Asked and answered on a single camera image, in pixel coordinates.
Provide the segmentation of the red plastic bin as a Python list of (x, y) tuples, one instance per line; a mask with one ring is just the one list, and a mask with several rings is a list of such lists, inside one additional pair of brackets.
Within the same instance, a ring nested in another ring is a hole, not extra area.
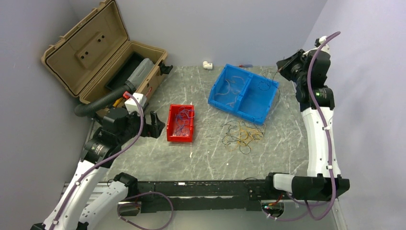
[(193, 142), (194, 106), (171, 104), (166, 127), (168, 142)]

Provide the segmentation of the blue divided plastic bin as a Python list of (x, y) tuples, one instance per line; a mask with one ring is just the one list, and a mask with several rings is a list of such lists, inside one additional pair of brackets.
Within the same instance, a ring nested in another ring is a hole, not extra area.
[(256, 125), (262, 125), (276, 97), (279, 83), (226, 64), (211, 88), (208, 104)]

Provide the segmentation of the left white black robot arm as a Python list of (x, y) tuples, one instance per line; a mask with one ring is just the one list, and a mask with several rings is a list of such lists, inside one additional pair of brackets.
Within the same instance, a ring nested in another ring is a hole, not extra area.
[(125, 108), (110, 109), (103, 117), (101, 127), (85, 144), (75, 174), (54, 211), (33, 230), (93, 230), (118, 202), (136, 198), (138, 180), (124, 172), (113, 178), (95, 200), (89, 201), (99, 181), (110, 169), (122, 147), (129, 140), (140, 137), (158, 138), (165, 128), (154, 111), (151, 124), (143, 114), (129, 113)]

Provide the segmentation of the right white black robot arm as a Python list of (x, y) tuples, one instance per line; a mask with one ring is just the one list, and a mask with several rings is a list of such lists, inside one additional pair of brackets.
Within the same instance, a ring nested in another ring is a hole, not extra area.
[(279, 73), (296, 85), (296, 99), (304, 120), (309, 149), (306, 176), (269, 173), (264, 194), (277, 198), (282, 191), (299, 200), (329, 201), (350, 188), (349, 179), (341, 176), (333, 140), (334, 94), (327, 87), (330, 54), (298, 50), (277, 62)]

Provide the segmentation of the white pipe elbow fitting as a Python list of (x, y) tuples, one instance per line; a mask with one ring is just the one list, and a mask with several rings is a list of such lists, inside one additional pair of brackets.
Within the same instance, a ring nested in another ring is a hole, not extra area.
[(202, 66), (203, 66), (204, 69), (207, 69), (207, 70), (212, 70), (213, 69), (213, 64), (208, 62), (208, 61), (204, 61), (202, 63)]

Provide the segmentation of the grey canister in toolbox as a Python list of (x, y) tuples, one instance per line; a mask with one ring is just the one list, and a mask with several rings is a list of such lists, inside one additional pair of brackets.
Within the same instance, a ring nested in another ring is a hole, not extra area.
[(143, 59), (138, 67), (130, 74), (128, 79), (125, 81), (125, 86), (129, 92), (135, 92), (141, 83), (144, 81), (145, 77), (148, 76), (150, 71), (153, 69), (155, 64), (149, 58)]

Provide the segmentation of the tan open toolbox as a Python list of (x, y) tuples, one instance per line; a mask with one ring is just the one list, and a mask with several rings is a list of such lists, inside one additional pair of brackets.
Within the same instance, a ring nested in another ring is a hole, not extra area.
[(78, 98), (79, 117), (104, 115), (108, 107), (129, 92), (125, 81), (140, 62), (149, 58), (155, 66), (135, 91), (147, 98), (172, 71), (167, 51), (129, 38), (117, 2), (100, 2), (60, 40), (41, 61), (68, 93)]

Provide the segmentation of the black aluminium base frame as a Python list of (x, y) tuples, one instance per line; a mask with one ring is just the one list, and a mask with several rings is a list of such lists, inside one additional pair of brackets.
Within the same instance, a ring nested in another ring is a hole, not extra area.
[(135, 214), (131, 203), (139, 206), (141, 213), (158, 211), (192, 211), (245, 209), (258, 211), (264, 209), (274, 217), (284, 212), (283, 200), (293, 197), (296, 200), (314, 201), (323, 205), (332, 197), (330, 178), (296, 177), (292, 192), (273, 187), (273, 179), (249, 178), (246, 180), (217, 181), (138, 181), (128, 175), (118, 174), (107, 181), (107, 185), (122, 182), (129, 188), (121, 202), (126, 216)]

